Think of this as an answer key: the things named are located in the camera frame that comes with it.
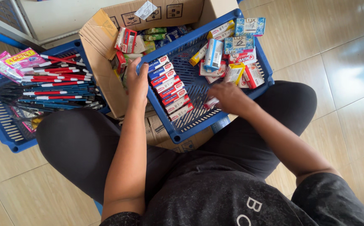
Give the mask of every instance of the wrist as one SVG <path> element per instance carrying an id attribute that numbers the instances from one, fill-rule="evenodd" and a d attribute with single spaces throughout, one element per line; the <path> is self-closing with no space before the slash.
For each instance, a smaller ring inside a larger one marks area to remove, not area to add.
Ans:
<path id="1" fill-rule="evenodd" d="M 146 109 L 147 105 L 147 98 L 133 98 L 132 96 L 129 97 L 128 107 L 127 109 L 136 109 L 142 110 L 143 112 Z"/>
<path id="2" fill-rule="evenodd" d="M 239 115 L 246 121 L 251 121 L 256 118 L 256 114 L 262 110 L 262 108 L 253 100 L 248 101 L 242 107 L 242 113 Z"/>

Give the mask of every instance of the person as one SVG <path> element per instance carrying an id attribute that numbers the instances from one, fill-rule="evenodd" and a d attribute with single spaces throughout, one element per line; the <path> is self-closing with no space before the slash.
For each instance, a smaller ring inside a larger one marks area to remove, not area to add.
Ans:
<path id="1" fill-rule="evenodd" d="M 312 88 L 276 81 L 252 100 L 233 84 L 213 85 L 208 95 L 239 117 L 197 150 L 176 153 L 146 145 L 148 64 L 138 76 L 140 61 L 129 61 L 121 131 L 83 108 L 55 112 L 37 130 L 48 162 L 103 205 L 101 226 L 364 225 L 364 205 L 299 138 L 315 113 Z M 291 200 L 265 183 L 280 162 L 296 176 Z"/>

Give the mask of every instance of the barcode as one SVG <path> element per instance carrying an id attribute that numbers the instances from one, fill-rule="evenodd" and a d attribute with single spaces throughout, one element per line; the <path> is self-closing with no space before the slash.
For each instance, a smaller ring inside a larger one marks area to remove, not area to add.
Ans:
<path id="1" fill-rule="evenodd" d="M 218 61 L 219 54 L 217 52 L 214 53 L 214 61 Z"/>

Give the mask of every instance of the red and white pencil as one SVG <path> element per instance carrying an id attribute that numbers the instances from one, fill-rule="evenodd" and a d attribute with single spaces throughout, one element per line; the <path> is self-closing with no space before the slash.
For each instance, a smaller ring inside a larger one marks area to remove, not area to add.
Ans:
<path id="1" fill-rule="evenodd" d="M 67 67 L 67 68 L 46 68 L 46 69 L 38 69 L 34 70 L 35 73 L 38 72 L 53 72 L 53 71 L 65 71 L 65 70 L 74 70 L 76 67 Z"/>
<path id="2" fill-rule="evenodd" d="M 61 64 L 61 65 L 52 65 L 52 66 L 46 66 L 47 68 L 56 68 L 56 67 L 63 67 L 63 68 L 67 68 L 69 67 L 68 64 Z M 21 68 L 20 71 L 22 72 L 29 72 L 29 71 L 33 71 L 33 70 L 39 70 L 42 69 L 41 67 L 33 67 L 33 68 Z"/>
<path id="3" fill-rule="evenodd" d="M 77 81 L 77 80 L 81 80 L 81 79 L 78 79 L 78 78 L 63 78 L 61 79 L 62 81 Z"/>
<path id="4" fill-rule="evenodd" d="M 21 79 L 22 82 L 62 82 L 60 79 Z"/>
<path id="5" fill-rule="evenodd" d="M 91 78 L 91 76 L 82 75 L 82 74 L 49 73 L 48 75 L 49 76 L 65 76 L 65 77 L 71 76 L 72 78 Z"/>
<path id="6" fill-rule="evenodd" d="M 61 62 L 63 59 L 73 59 L 73 58 L 78 57 L 78 56 L 80 56 L 80 54 L 74 54 L 74 55 L 71 55 L 71 56 L 67 56 L 67 57 L 61 58 L 61 60 L 53 60 L 53 61 L 48 61 L 48 62 L 39 64 L 39 66 L 40 67 L 44 67 L 44 66 L 47 66 L 47 65 L 51 65 L 51 64 L 55 64 L 55 63 Z"/>
<path id="7" fill-rule="evenodd" d="M 53 56 L 47 56 L 47 55 L 44 55 L 44 54 L 41 54 L 40 56 L 42 58 L 45 58 L 45 59 L 59 60 L 59 61 L 62 61 L 62 62 L 65 62 L 65 63 L 69 63 L 69 64 L 76 64 L 76 65 L 80 65 L 80 66 L 85 66 L 85 64 L 83 64 L 83 63 L 76 62 L 76 61 L 71 61 L 71 60 L 67 60 L 67 59 L 63 59 L 63 58 L 57 58 L 57 57 L 53 57 Z"/>
<path id="8" fill-rule="evenodd" d="M 61 83 L 47 83 L 47 84 L 41 84 L 41 87 L 67 86 L 67 85 L 77 85 L 77 84 L 84 84 L 84 81 L 61 82 Z"/>
<path id="9" fill-rule="evenodd" d="M 64 79 L 65 76 L 32 76 L 32 75 L 25 75 L 23 78 L 28 79 Z"/>
<path id="10" fill-rule="evenodd" d="M 83 96 L 36 96 L 39 100 L 50 100 L 50 99 L 80 99 Z"/>
<path id="11" fill-rule="evenodd" d="M 79 72 L 79 71 L 80 71 L 79 69 L 73 69 L 73 70 L 53 71 L 52 73 L 60 74 L 60 73 L 73 73 L 73 72 Z"/>
<path id="12" fill-rule="evenodd" d="M 67 91 L 41 91 L 41 92 L 24 92 L 23 95 L 49 95 L 49 94 L 66 94 Z"/>

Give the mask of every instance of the hand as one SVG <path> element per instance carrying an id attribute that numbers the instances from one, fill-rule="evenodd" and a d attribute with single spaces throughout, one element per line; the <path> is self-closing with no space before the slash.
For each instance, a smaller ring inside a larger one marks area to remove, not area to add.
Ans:
<path id="1" fill-rule="evenodd" d="M 250 108 L 257 105 L 231 82 L 213 85 L 208 91 L 208 96 L 214 96 L 220 101 L 216 106 L 222 111 L 238 116 L 244 115 Z"/>
<path id="2" fill-rule="evenodd" d="M 136 73 L 136 66 L 140 63 L 140 61 L 140 57 L 136 58 L 133 61 L 129 59 L 126 75 L 126 85 L 129 91 L 129 103 L 131 103 L 131 105 L 133 106 L 143 104 L 143 107 L 146 107 L 147 91 L 149 89 L 149 82 L 147 80 L 149 64 L 145 62 L 140 67 L 140 74 L 138 76 Z"/>

